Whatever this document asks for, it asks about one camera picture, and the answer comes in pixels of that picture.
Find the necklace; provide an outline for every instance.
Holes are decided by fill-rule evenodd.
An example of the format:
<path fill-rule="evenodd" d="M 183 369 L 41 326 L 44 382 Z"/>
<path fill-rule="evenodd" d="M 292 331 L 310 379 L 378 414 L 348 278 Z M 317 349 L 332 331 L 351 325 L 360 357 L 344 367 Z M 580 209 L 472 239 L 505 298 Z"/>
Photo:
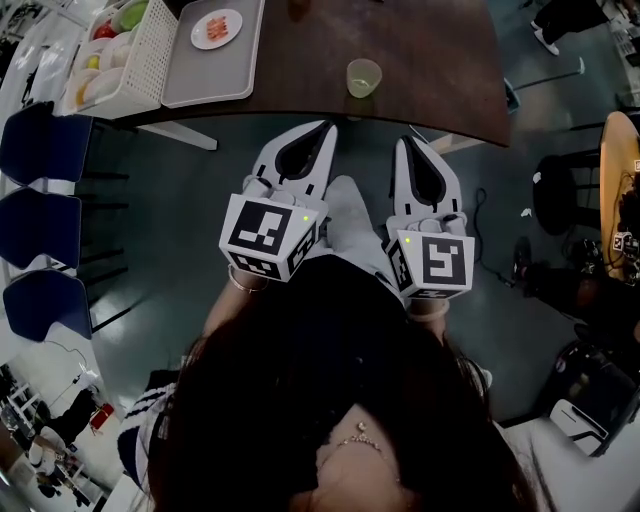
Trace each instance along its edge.
<path fill-rule="evenodd" d="M 380 454 L 380 457 L 382 458 L 382 460 L 384 460 L 385 464 L 389 468 L 389 471 L 391 472 L 392 475 L 394 475 L 396 483 L 400 483 L 400 478 L 396 475 L 396 472 L 391 468 L 389 464 L 389 459 L 382 451 L 382 448 L 380 448 L 380 445 L 366 434 L 367 424 L 364 421 L 361 421 L 356 425 L 356 428 L 358 429 L 359 433 L 340 441 L 337 444 L 336 449 L 333 451 L 333 453 L 331 453 L 326 459 L 324 459 L 324 461 L 322 462 L 318 470 L 322 469 L 324 465 L 327 463 L 327 461 L 333 456 L 333 454 L 343 446 L 346 446 L 350 443 L 361 443 L 361 444 L 370 446 Z"/>

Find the table leg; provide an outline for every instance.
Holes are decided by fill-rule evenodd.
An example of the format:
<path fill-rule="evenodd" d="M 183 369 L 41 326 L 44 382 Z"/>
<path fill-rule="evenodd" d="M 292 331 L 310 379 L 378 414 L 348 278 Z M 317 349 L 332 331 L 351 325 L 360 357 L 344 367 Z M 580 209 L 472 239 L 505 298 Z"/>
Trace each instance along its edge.
<path fill-rule="evenodd" d="M 449 133 L 444 137 L 440 137 L 429 143 L 429 146 L 439 155 L 446 155 L 447 153 L 453 153 L 460 149 L 467 149 L 479 144 L 484 144 L 484 141 L 478 139 L 471 139 L 464 135 L 456 135 Z"/>
<path fill-rule="evenodd" d="M 191 144 L 207 151 L 215 151 L 218 149 L 218 141 L 207 137 L 191 128 L 187 128 L 179 123 L 168 121 L 166 123 L 145 124 L 138 126 L 142 130 L 147 130 L 151 133 L 156 133 L 170 139 L 179 140 L 185 144 Z"/>

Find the bracelet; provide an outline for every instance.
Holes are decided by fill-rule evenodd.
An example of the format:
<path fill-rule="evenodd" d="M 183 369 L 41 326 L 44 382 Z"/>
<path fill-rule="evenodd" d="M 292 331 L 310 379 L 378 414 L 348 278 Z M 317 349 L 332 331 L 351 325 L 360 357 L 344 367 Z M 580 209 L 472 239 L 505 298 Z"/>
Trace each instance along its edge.
<path fill-rule="evenodd" d="M 269 280 L 267 279 L 267 282 L 265 283 L 265 285 L 262 288 L 247 288 L 246 286 L 241 285 L 237 281 L 237 279 L 233 276 L 233 265 L 229 264 L 229 266 L 227 268 L 229 270 L 229 281 L 231 281 L 233 283 L 233 286 L 235 286 L 241 292 L 247 292 L 249 294 L 254 293 L 254 292 L 261 292 L 267 286 L 269 286 Z"/>
<path fill-rule="evenodd" d="M 445 301 L 444 306 L 442 306 L 442 309 L 440 311 L 436 311 L 435 313 L 428 313 L 426 315 L 414 315 L 413 313 L 409 313 L 409 318 L 411 318 L 411 320 L 413 320 L 414 322 L 433 322 L 434 320 L 442 318 L 444 315 L 446 315 L 450 307 L 451 304 L 447 300 Z"/>

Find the plastic cup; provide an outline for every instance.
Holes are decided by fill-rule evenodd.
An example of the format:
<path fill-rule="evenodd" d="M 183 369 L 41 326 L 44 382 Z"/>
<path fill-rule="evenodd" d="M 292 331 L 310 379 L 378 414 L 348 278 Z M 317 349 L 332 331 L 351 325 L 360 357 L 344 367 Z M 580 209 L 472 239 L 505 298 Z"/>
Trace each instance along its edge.
<path fill-rule="evenodd" d="M 356 59 L 347 66 L 347 89 L 354 98 L 365 98 L 382 80 L 382 69 L 369 59 Z"/>

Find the dark wooden table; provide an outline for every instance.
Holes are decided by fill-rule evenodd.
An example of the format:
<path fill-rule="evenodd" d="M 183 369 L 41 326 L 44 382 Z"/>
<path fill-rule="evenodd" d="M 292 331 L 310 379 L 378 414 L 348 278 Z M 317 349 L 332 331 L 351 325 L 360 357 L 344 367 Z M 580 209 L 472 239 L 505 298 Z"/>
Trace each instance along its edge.
<path fill-rule="evenodd" d="M 177 2 L 168 0 L 176 11 Z M 346 89 L 347 65 L 359 57 L 384 74 L 362 100 Z M 266 0 L 249 98 L 163 107 L 120 123 L 283 112 L 385 119 L 507 146 L 505 87 L 485 0 Z"/>

